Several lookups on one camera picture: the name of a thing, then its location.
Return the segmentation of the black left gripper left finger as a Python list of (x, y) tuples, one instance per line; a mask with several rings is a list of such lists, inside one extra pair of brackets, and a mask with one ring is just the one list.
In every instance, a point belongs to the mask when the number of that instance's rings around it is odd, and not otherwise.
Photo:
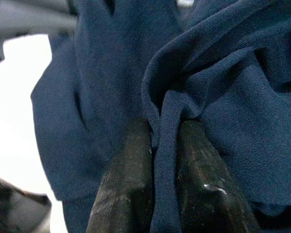
[(101, 179), (88, 233), (148, 233), (153, 215), (150, 128), (144, 118), (127, 126), (125, 139)]

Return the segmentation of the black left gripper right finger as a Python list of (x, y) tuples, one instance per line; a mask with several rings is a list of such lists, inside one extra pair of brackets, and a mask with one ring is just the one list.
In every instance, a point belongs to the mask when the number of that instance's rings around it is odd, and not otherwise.
[(184, 233), (258, 233), (259, 224), (232, 172), (197, 120), (177, 136), (177, 195)]

